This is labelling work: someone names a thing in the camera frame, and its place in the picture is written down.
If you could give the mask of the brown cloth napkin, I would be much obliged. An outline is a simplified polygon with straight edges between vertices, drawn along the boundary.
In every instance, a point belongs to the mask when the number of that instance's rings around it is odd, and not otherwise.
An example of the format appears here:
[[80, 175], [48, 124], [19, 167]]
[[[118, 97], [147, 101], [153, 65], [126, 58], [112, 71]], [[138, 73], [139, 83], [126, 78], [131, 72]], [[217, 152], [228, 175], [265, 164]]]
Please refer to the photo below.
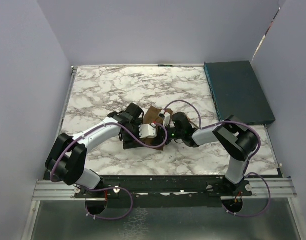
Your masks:
[[[162, 124], [162, 119], [158, 117], [158, 114], [160, 113], [162, 109], [161, 108], [155, 108], [154, 106], [149, 107], [147, 112], [144, 114], [142, 118], [143, 124], [151, 124], [151, 123], [160, 123]], [[123, 142], [123, 149], [129, 150], [129, 149], [135, 149], [135, 148], [141, 148], [143, 147], [141, 144], [133, 140], [127, 133], [123, 133], [120, 135], [120, 139]], [[143, 138], [140, 139], [140, 141], [146, 145], [152, 146], [152, 140], [153, 138]]]

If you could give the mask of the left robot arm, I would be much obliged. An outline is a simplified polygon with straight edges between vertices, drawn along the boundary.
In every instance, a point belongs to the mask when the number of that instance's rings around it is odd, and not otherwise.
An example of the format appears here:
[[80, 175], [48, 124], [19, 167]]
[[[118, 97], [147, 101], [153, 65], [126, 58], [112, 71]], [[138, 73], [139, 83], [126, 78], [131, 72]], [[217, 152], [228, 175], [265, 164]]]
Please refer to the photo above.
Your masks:
[[85, 168], [87, 154], [105, 141], [127, 131], [137, 136], [136, 130], [143, 115], [143, 110], [131, 103], [123, 111], [109, 113], [99, 124], [88, 130], [74, 135], [58, 135], [45, 162], [45, 168], [50, 172], [50, 181], [82, 186], [90, 196], [100, 196], [103, 191], [100, 183], [102, 178]]

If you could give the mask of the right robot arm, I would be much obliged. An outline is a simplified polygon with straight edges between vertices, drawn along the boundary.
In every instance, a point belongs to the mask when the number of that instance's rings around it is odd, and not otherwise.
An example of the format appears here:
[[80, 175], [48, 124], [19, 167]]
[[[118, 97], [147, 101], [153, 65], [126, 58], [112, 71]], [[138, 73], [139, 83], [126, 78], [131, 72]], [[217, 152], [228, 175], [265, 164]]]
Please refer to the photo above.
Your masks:
[[202, 128], [193, 127], [182, 112], [170, 115], [162, 110], [158, 117], [163, 120], [167, 135], [159, 133], [157, 136], [165, 139], [166, 145], [177, 140], [181, 140], [189, 148], [221, 143], [230, 156], [222, 189], [230, 196], [240, 191], [240, 183], [244, 180], [249, 161], [261, 147], [260, 136], [255, 130], [233, 115], [224, 121]]

